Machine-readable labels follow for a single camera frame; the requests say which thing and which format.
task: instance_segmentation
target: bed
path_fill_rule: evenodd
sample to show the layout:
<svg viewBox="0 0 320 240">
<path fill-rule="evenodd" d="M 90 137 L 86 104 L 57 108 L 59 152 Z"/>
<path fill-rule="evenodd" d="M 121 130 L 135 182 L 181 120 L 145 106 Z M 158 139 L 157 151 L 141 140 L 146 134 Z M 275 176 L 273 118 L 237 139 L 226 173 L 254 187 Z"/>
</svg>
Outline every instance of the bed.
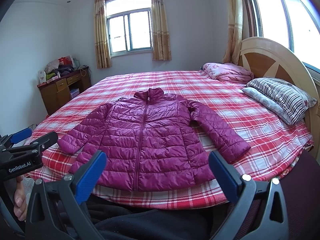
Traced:
<svg viewBox="0 0 320 240">
<path fill-rule="evenodd" d="M 239 64 L 250 69 L 255 77 L 285 79 L 319 99 L 305 66 L 288 49 L 273 41 L 256 37 L 244 40 Z M 290 176 L 289 172 L 301 153 L 311 145 L 314 145 L 311 153 L 316 158 L 320 129 L 316 107 L 306 113 L 305 122 L 302 120 L 288 126 L 246 96 L 241 91 L 244 85 L 212 80 L 203 71 L 153 72 L 106 78 L 39 124 L 26 143 L 50 131 L 56 131 L 61 138 L 96 107 L 121 97 L 131 97 L 136 91 L 157 87 L 166 93 L 181 94 L 187 99 L 207 104 L 250 144 L 250 151 L 233 163 L 240 174 L 246 173 L 255 180 L 263 181 L 275 176 Z M 196 125 L 194 129 L 204 149 L 208 153 L 214 150 L 206 134 Z M 29 175 L 45 181 L 61 179 L 68 173 L 76 156 L 65 155 L 58 145 L 54 145 L 43 154 L 44 167 Z M 159 209 L 203 208 L 226 201 L 216 180 L 165 192 L 125 192 L 97 185 L 93 193 L 119 204 Z"/>
</svg>

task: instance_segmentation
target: hand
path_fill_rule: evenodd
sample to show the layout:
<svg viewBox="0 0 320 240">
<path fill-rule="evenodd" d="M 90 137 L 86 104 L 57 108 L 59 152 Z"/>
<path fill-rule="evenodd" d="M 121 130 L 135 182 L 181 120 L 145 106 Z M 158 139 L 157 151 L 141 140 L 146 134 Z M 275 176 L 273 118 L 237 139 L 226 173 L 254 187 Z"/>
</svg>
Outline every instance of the hand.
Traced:
<svg viewBox="0 0 320 240">
<path fill-rule="evenodd" d="M 26 193 L 24 191 L 24 186 L 22 183 L 23 178 L 24 178 L 23 175 L 17 177 L 17 188 L 16 188 L 16 192 L 14 193 L 15 205 L 14 205 L 13 211 L 20 221 L 26 220 L 27 209 L 28 209 Z"/>
</svg>

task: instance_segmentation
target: jacket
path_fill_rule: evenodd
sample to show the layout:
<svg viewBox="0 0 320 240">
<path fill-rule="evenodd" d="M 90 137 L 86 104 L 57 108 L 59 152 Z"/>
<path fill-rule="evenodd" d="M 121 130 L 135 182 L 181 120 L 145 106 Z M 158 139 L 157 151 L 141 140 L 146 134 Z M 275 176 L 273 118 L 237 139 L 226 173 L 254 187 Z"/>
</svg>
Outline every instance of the jacket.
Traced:
<svg viewBox="0 0 320 240">
<path fill-rule="evenodd" d="M 197 121 L 228 163 L 250 146 L 202 103 L 162 89 L 106 103 L 58 140 L 66 154 L 83 149 L 70 173 L 101 150 L 108 161 L 98 184 L 126 191 L 167 191 L 214 179 L 208 154 L 191 121 Z"/>
</svg>

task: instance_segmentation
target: wooden desk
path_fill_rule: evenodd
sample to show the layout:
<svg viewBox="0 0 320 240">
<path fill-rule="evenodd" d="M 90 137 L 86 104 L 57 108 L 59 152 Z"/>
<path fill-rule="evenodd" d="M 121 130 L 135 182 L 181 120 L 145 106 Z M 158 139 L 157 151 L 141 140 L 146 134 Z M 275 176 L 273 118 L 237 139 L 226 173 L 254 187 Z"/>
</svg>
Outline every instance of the wooden desk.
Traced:
<svg viewBox="0 0 320 240">
<path fill-rule="evenodd" d="M 80 93 L 91 87 L 89 69 L 74 71 L 39 87 L 41 96 L 49 115 L 56 112 L 71 100 L 70 90 L 79 88 Z"/>
</svg>

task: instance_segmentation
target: window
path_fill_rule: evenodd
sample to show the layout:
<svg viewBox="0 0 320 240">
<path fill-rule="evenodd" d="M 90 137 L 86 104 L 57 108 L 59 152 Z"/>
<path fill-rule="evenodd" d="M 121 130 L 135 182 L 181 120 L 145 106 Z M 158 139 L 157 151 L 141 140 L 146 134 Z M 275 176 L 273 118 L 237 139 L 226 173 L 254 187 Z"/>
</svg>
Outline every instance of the window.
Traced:
<svg viewBox="0 0 320 240">
<path fill-rule="evenodd" d="M 111 56 L 151 50 L 151 0 L 106 3 Z"/>
<path fill-rule="evenodd" d="M 257 35 L 293 51 L 305 65 L 320 73 L 320 28 L 300 0 L 252 0 Z"/>
</svg>

